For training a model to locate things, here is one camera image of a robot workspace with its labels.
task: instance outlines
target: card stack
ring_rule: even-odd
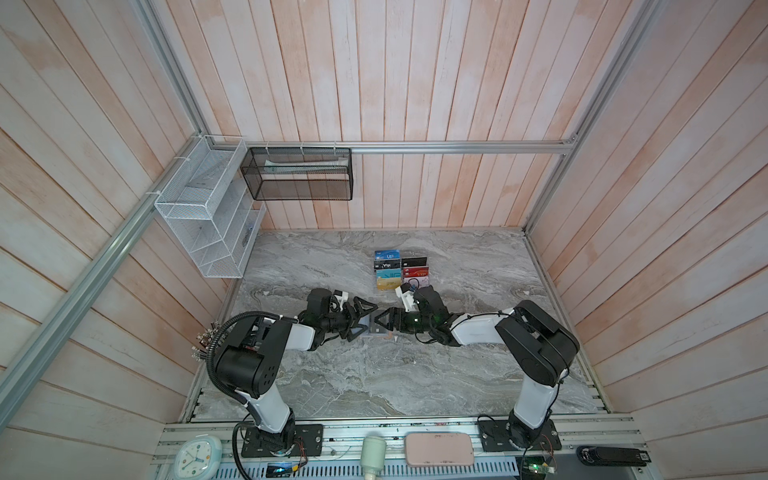
[[[409,283],[411,288],[429,286],[429,265],[427,257],[411,257],[402,259],[402,282]]]
[[[373,255],[373,270],[376,272],[377,289],[394,290],[400,286],[400,250],[377,250]]]

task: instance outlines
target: clock face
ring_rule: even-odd
[[[199,478],[207,473],[213,452],[207,440],[194,440],[184,445],[176,457],[176,476],[178,478]]]

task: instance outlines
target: gray marble surface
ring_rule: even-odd
[[[530,299],[554,313],[521,234],[509,229],[260,233],[233,314],[294,316],[315,287],[396,306],[394,292],[378,291],[373,276],[373,251],[388,248],[428,256],[430,281],[452,312],[494,312]],[[506,415],[521,382],[522,371],[503,345],[423,345],[407,335],[288,351],[276,381],[298,418]],[[244,415],[210,383],[198,402],[197,421]],[[553,411],[597,410],[574,364]]]

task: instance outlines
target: white wire mesh organizer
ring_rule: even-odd
[[[237,147],[220,150],[217,139],[232,141],[202,137],[155,205],[204,276],[241,278],[266,205],[253,210],[237,171],[246,152],[243,140],[236,137]]]
[[[236,147],[217,142],[237,142]],[[247,149],[241,137],[206,135],[155,201],[163,218],[212,220]]]

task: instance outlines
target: white plastic bottle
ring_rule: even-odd
[[[362,453],[360,454],[360,466],[365,480],[376,480],[384,470],[384,455],[386,454],[386,440],[381,437],[369,436],[362,441]]]

